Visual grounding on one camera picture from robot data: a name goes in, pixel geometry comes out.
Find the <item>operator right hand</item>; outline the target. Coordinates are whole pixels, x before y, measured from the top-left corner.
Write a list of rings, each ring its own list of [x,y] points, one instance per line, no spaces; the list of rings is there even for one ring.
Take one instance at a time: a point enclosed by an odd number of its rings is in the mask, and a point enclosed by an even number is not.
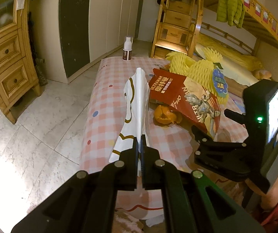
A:
[[[245,183],[253,192],[260,195],[263,210],[268,211],[276,207],[278,204],[278,178],[267,193],[262,192],[250,179],[247,179]]]

